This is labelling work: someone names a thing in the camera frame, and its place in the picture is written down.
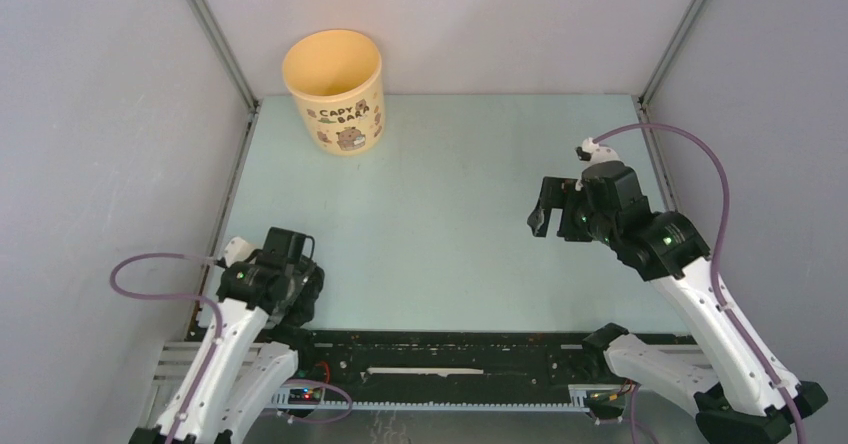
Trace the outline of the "black trash bag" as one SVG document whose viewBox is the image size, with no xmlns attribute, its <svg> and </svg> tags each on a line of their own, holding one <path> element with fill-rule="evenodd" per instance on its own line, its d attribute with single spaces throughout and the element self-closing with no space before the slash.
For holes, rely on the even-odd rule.
<svg viewBox="0 0 848 444">
<path fill-rule="evenodd" d="M 315 305 L 323 290 L 324 278 L 324 270 L 315 266 L 306 276 L 300 294 L 286 310 L 281 320 L 282 325 L 301 327 L 314 319 Z"/>
</svg>

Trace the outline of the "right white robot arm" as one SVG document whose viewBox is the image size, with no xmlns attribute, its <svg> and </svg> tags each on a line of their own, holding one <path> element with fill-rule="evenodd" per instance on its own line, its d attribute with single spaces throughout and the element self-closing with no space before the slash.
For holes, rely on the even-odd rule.
<svg viewBox="0 0 848 444">
<path fill-rule="evenodd" d="M 709 248 L 692 222 L 652 210 L 632 168 L 608 161 L 577 179 L 544 178 L 527 220 L 533 235 L 547 234 L 554 210 L 562 213 L 560 238 L 607 246 L 662 294 L 709 363 L 695 367 L 610 323 L 584 341 L 588 378 L 648 386 L 691 415 L 710 443 L 778 443 L 828 402 L 820 384 L 798 379 L 768 350 L 712 277 Z"/>
</svg>

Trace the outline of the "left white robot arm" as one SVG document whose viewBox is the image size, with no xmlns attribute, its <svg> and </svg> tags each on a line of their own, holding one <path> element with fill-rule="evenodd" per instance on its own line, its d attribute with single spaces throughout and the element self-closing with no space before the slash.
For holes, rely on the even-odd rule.
<svg viewBox="0 0 848 444">
<path fill-rule="evenodd" d="M 234 237 L 202 260 L 222 271 L 213 297 L 193 298 L 211 322 L 175 395 L 131 442 L 240 443 L 286 381 L 312 375 L 304 325 L 324 282 L 314 249 L 313 237 L 272 227 L 261 246 Z"/>
</svg>

